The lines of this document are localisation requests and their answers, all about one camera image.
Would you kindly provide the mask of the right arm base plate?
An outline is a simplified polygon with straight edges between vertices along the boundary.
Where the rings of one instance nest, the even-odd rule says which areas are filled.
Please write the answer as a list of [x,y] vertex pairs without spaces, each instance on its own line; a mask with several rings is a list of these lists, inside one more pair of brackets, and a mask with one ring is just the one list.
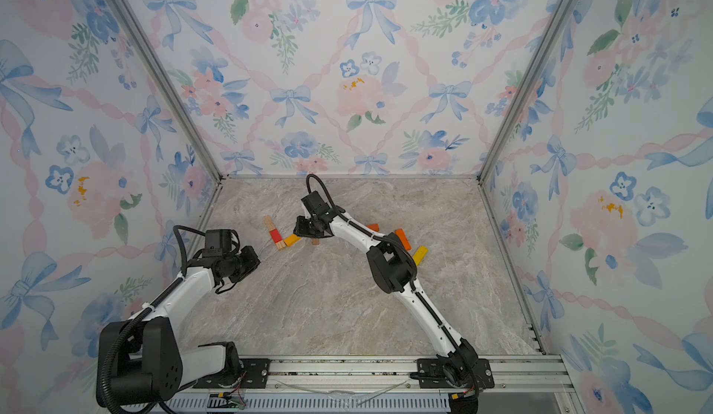
[[493,389],[495,381],[490,363],[476,359],[472,364],[458,364],[454,358],[420,358],[417,371],[410,378],[419,382],[421,389]]

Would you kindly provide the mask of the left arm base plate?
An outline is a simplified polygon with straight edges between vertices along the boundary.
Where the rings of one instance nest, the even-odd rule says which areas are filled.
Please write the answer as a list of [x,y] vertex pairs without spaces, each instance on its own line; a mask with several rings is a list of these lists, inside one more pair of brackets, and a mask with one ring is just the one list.
[[241,358],[237,365],[229,365],[226,371],[201,378],[193,389],[228,390],[265,389],[271,360],[268,358]]

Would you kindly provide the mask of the yellow rectangular block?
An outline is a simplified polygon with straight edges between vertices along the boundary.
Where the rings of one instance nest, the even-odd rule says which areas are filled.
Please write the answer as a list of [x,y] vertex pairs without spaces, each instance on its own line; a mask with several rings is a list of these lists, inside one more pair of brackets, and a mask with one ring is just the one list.
[[298,241],[300,241],[300,239],[301,239],[300,237],[298,237],[298,236],[292,234],[292,235],[290,235],[288,238],[286,238],[286,239],[284,240],[284,242],[285,242],[285,244],[286,244],[287,247],[291,247],[291,246],[295,245],[295,243],[297,243]]

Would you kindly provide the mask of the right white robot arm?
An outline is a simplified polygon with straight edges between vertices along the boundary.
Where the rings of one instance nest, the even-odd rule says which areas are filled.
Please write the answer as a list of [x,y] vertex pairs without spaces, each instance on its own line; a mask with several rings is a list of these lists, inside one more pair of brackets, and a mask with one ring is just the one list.
[[294,233],[302,238],[342,239],[363,252],[377,287],[404,304],[426,333],[449,383],[466,388],[479,385],[475,372],[477,352],[426,294],[418,280],[418,267],[397,235],[373,231],[348,213],[335,210],[321,216],[299,215]]

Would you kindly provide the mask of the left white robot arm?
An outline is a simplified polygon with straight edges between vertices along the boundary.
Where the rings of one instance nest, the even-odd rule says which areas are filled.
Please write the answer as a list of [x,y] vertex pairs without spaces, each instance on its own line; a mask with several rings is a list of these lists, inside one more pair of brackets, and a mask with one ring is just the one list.
[[244,365],[235,343],[213,342],[182,351],[176,329],[207,293],[225,293],[254,272],[251,246],[199,250],[181,256],[175,280],[139,313],[100,332],[96,399],[111,413],[134,405],[150,411],[202,379],[237,384]]

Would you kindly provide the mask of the red rectangular block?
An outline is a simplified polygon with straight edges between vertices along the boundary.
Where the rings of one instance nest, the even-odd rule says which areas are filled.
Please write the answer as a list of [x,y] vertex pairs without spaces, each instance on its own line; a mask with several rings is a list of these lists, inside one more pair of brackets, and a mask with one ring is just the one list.
[[270,230],[270,231],[269,231],[269,234],[270,234],[270,236],[271,236],[272,241],[273,241],[276,245],[282,245],[282,244],[284,243],[284,240],[282,239],[282,236],[280,235],[280,232],[279,232],[276,228]]

